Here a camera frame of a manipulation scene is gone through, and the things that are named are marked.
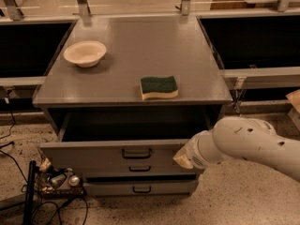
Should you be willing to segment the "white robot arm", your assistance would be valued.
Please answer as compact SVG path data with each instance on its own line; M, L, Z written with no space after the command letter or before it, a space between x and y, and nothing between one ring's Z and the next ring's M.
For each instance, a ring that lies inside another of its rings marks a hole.
M225 117L195 134L173 157L186 169L203 170L225 160L256 162L300 181L300 142L277 135L261 119Z

